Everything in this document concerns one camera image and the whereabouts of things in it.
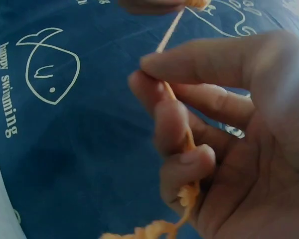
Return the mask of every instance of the white fish outline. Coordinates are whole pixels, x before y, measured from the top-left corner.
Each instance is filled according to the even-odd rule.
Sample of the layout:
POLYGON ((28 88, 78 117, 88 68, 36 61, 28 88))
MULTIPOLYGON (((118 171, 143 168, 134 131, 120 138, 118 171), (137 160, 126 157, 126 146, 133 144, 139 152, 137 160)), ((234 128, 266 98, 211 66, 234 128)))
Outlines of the white fish outline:
POLYGON ((242 26, 241 29, 243 32, 245 32, 246 34, 242 34, 239 30, 238 30, 238 27, 243 24, 245 21, 246 21, 246 16, 245 14, 240 11, 236 5, 232 5, 230 3, 227 3, 225 1, 222 1, 222 0, 212 0, 211 4, 213 2, 219 2, 219 3, 222 3, 224 5, 227 5, 229 6, 230 8, 234 9, 236 12, 238 12, 241 16, 242 16, 242 20, 240 20, 239 22, 237 22, 234 26, 234 29, 236 31, 236 33, 238 34, 238 36, 234 36, 232 34, 229 34, 227 32, 224 32, 222 31, 221 29, 219 29, 218 27, 216 27, 214 24, 212 24, 211 22, 207 21, 206 19, 204 19, 203 17, 201 17, 200 15, 197 14, 197 12, 195 12, 194 10, 190 9, 189 7, 186 7, 187 10, 189 10, 192 14, 194 14, 195 17, 197 17, 198 19, 204 21, 205 23, 207 23, 208 25, 210 25, 212 28, 214 28, 216 31, 218 31, 220 34, 224 35, 224 36, 228 36, 228 37, 235 37, 235 38, 239 38, 241 36, 250 36, 252 34, 257 34, 256 31, 249 27, 249 26, 242 26))
POLYGON ((43 70, 45 68, 50 68, 50 67, 53 67, 53 65, 49 65, 49 66, 43 66, 43 67, 40 67, 39 69, 37 69, 35 71, 35 74, 34 74, 34 78, 39 78, 39 79, 46 79, 46 78, 51 78, 53 77, 53 74, 51 75, 46 75, 46 76, 40 76, 39 73, 40 73, 40 70, 43 70))
POLYGON ((30 90, 33 92, 33 94, 38 97, 40 100, 42 100, 43 102, 46 102, 48 104, 51 104, 51 105, 57 105, 65 96, 66 94, 70 91, 70 89, 73 87, 74 83, 76 82, 76 79, 78 78, 79 76, 79 73, 80 73, 80 68, 81 68, 81 63, 80 63, 80 59, 78 57, 77 54, 71 52, 71 51, 68 51, 68 50, 65 50, 65 49, 62 49, 60 47, 57 47, 57 46, 53 46, 53 45, 49 45, 49 44, 45 44, 44 41, 49 39, 50 37, 60 33, 60 32, 63 32, 62 29, 60 28, 57 28, 57 27, 49 27, 49 28, 45 28, 41 31, 39 31, 38 33, 36 34, 30 34, 30 35, 27 35, 23 38, 21 38, 15 45, 16 46, 22 46, 22 45, 35 45, 35 47, 33 48, 33 50, 31 51, 30 55, 29 55, 29 58, 28 58, 28 61, 26 63, 26 68, 25 68, 25 80, 26 80, 26 83, 28 85, 28 87, 30 88, 30 90), (55 30, 55 32, 49 34, 48 36, 46 36, 45 38, 43 38, 41 41, 39 42, 22 42, 24 41, 25 39, 29 38, 29 37, 34 37, 34 36, 39 36, 41 33, 45 32, 45 31, 48 31, 48 30, 55 30), (35 51, 38 49, 39 46, 45 46, 45 47, 50 47, 50 48, 53 48, 55 50, 59 50, 59 51, 62 51, 62 52, 65 52, 65 53, 68 53, 70 55, 72 55, 75 60, 76 60, 76 64, 77 64, 77 68, 76 68, 76 73, 73 77, 73 80, 72 82, 70 83, 70 85, 66 88, 66 90, 64 91, 64 93, 56 100, 56 101, 50 101, 50 100, 47 100, 46 98, 42 97, 34 88, 33 86, 31 85, 30 83, 30 80, 29 80, 29 66, 30 66, 30 62, 31 62, 31 59, 35 53, 35 51))

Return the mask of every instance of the fish drawing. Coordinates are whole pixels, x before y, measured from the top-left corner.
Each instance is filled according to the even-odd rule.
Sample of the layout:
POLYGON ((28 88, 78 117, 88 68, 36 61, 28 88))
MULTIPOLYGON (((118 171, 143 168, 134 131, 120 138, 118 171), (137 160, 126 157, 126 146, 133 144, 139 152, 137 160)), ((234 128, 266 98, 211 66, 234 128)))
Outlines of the fish drawing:
POLYGON ((253 34, 257 34, 256 31, 249 27, 243 25, 246 22, 246 16, 241 11, 242 9, 247 12, 251 12, 255 15, 261 16, 261 12, 252 8, 253 3, 249 0, 243 0, 242 6, 237 0, 229 0, 229 2, 225 2, 222 0, 212 0, 211 4, 202 12, 197 12, 189 7, 186 7, 195 17, 202 20, 213 29, 218 31, 220 34, 227 36, 227 37, 242 37, 242 36, 250 36, 253 34), (230 34, 223 29, 223 26, 217 26, 216 24, 219 23, 218 20, 213 21, 215 16, 228 16, 230 18, 229 22, 231 22, 234 18, 237 18, 238 21, 234 24, 233 30, 235 30, 237 35, 230 34))
POLYGON ((78 55, 46 43, 48 39, 53 42, 51 37, 61 32, 60 28, 50 27, 16 43, 16 46, 34 46, 26 63, 25 80, 36 97, 51 105, 58 104, 66 96, 80 73, 78 55))

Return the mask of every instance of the palm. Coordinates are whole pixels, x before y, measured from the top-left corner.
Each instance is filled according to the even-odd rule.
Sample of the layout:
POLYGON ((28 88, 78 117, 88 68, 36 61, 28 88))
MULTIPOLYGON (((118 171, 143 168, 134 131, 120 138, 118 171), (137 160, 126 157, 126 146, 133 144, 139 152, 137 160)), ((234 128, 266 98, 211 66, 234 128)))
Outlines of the palm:
POLYGON ((246 137, 233 141, 200 208, 199 231, 207 239, 266 239, 277 238, 284 227, 298 222, 295 238, 299 173, 284 160, 282 149, 257 113, 246 137), (284 213, 294 217, 274 220, 284 213), (268 224, 277 229, 271 235, 266 233, 268 224))

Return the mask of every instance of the fingernail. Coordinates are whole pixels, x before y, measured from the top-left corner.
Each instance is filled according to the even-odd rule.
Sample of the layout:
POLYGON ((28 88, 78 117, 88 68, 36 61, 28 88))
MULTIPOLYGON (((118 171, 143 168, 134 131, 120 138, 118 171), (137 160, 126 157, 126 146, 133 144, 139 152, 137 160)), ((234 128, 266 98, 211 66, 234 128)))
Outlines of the fingernail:
POLYGON ((198 146, 193 151, 183 154, 180 157, 180 162, 185 164, 193 163, 201 159, 203 153, 212 156, 214 154, 214 151, 207 144, 203 144, 201 146, 198 146))

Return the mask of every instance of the hand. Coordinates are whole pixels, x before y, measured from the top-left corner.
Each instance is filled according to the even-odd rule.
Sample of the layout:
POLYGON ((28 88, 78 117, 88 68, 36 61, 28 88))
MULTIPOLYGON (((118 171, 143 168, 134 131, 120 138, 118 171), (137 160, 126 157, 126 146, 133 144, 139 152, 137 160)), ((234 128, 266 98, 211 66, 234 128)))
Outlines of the hand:
POLYGON ((185 0, 119 0, 133 14, 165 14, 184 8, 185 0))
POLYGON ((142 58, 129 83, 155 119, 170 207, 182 214, 180 187, 201 180, 191 223, 205 239, 299 239, 299 39, 274 32, 192 41, 142 58), (205 124, 161 80, 246 137, 205 124), (219 86, 249 90, 251 99, 219 86), (188 127, 197 149, 183 152, 188 127))

